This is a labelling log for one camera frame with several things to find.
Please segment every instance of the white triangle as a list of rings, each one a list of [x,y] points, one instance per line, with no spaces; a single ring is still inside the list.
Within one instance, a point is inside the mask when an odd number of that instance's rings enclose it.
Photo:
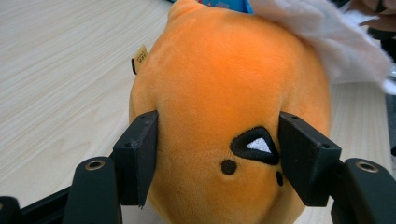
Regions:
[[[263,138],[258,138],[256,140],[254,140],[253,142],[247,144],[247,148],[256,149],[256,150],[259,150],[259,151],[272,153],[270,148],[268,147],[267,143],[265,142],[265,140]]]

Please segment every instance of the wood grain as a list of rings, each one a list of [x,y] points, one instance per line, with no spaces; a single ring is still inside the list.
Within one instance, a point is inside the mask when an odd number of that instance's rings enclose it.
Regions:
[[[130,59],[160,35],[171,4],[145,1],[0,2],[0,195],[22,207],[70,185],[82,161],[110,153],[128,123]],[[332,139],[343,159],[390,170],[383,93],[332,88]],[[162,223],[150,206],[125,223]],[[307,209],[297,223],[331,223]]]

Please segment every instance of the light wood surface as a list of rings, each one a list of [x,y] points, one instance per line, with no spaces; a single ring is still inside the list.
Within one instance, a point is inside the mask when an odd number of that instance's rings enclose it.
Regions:
[[[0,195],[22,207],[70,185],[82,161],[107,156],[128,125],[130,59],[162,32],[171,3],[0,2]],[[332,87],[332,140],[343,160],[390,170],[383,93],[372,84]],[[148,206],[124,223],[162,223]],[[297,223],[331,223],[328,208]]]

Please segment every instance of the black plastic part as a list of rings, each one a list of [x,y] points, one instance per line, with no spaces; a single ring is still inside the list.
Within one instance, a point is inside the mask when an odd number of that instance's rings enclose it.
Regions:
[[[344,187],[360,224],[389,224],[396,220],[396,181],[382,166],[349,159],[343,172]]]
[[[350,0],[330,0],[330,1],[333,2],[336,7],[343,7]]]
[[[122,205],[144,206],[154,177],[158,112],[138,116],[113,148]]]
[[[0,197],[0,223],[21,223],[21,210],[18,200],[12,197]]]
[[[341,208],[337,202],[332,205],[331,214],[333,224],[358,224],[354,213]]]
[[[390,40],[396,36],[396,32],[377,30],[372,27],[369,27],[367,33],[377,40]]]
[[[22,208],[23,223],[62,223],[70,188]]]
[[[70,188],[63,224],[122,223],[113,160],[96,157],[82,162]]]
[[[390,153],[392,154],[392,156],[396,157],[396,146],[393,147],[393,148],[390,150]]]
[[[381,40],[381,48],[393,60],[393,63],[396,63],[396,39]]]
[[[337,167],[341,148],[304,120],[279,116],[278,138],[283,174],[307,206],[326,206],[326,176]]]

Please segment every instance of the stuffed animal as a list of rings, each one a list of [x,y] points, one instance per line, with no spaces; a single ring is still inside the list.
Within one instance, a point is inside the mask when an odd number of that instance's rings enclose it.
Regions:
[[[132,88],[130,120],[159,113],[148,198],[169,223],[292,223],[278,121],[330,130],[329,77],[309,41],[259,15],[178,0]]]

